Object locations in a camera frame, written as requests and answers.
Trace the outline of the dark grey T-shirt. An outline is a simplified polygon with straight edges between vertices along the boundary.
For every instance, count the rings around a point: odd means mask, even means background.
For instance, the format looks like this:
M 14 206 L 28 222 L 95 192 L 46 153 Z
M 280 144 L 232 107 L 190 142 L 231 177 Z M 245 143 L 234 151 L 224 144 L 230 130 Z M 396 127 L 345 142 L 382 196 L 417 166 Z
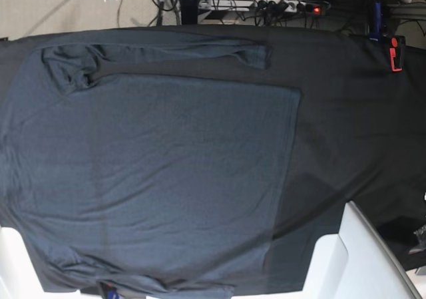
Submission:
M 261 278 L 300 94 L 259 83 L 113 73 L 118 64 L 235 57 L 237 39 L 147 45 L 59 39 L 24 60 L 1 107 L 1 224 L 42 287 L 98 282 L 157 298 L 230 298 Z

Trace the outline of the white power strip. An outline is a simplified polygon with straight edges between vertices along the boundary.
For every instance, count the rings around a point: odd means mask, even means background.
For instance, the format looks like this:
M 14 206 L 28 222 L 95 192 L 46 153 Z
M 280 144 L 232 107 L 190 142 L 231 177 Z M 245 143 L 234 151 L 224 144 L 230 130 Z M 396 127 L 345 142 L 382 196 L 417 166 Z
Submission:
M 300 0 L 201 0 L 198 8 L 205 11 L 254 11 L 280 3 L 288 5 L 286 11 L 289 12 L 295 12 L 297 5 L 304 4 Z

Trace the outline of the black monitor stand pole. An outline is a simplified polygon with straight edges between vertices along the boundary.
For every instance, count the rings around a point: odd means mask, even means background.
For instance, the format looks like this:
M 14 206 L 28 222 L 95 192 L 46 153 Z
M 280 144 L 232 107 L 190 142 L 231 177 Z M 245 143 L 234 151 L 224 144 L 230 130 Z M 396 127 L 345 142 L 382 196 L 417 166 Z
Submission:
M 200 0 L 180 0 L 180 16 L 182 25 L 198 24 L 198 5 Z

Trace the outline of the black table cloth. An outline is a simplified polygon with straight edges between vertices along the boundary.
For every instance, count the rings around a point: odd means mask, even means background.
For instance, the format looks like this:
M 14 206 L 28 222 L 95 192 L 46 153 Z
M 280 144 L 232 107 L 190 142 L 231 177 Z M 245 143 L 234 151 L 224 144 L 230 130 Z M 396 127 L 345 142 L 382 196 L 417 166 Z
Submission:
M 208 27 L 108 29 L 1 44 L 1 107 L 27 56 L 77 37 L 126 38 L 147 45 L 237 39 L 265 45 L 265 68 L 235 57 L 118 64 L 101 61 L 93 79 L 113 73 L 195 77 L 287 88 L 300 94 L 294 139 L 272 243 L 261 278 L 233 296 L 303 288 L 319 237 L 339 231 L 353 201 L 405 270 L 425 265 L 415 231 L 425 225 L 425 52 L 405 48 L 394 73 L 390 43 L 305 29 Z

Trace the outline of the blue clamp at bottom edge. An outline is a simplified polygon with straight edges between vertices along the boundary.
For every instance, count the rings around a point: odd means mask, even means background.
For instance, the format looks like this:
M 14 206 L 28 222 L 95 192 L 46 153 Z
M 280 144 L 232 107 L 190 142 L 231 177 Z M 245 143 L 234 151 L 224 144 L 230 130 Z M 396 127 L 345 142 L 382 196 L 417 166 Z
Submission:
M 102 299 L 121 299 L 117 289 L 112 285 L 104 282 L 98 282 L 97 286 Z

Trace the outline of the red and black clamp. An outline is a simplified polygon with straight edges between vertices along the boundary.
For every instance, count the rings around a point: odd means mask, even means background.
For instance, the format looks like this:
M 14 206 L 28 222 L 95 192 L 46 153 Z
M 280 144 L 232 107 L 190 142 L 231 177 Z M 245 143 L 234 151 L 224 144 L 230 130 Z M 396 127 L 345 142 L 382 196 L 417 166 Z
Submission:
M 391 70 L 396 73 L 403 70 L 406 40 L 404 36 L 394 36 L 390 39 L 389 59 Z

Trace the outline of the white chair left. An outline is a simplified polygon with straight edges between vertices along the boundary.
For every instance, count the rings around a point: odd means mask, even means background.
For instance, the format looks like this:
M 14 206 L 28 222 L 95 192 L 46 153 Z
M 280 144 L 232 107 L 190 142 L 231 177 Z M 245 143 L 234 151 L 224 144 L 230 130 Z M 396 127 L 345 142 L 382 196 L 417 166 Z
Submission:
M 79 292 L 45 292 L 21 235 L 1 227 L 1 298 L 82 298 Z

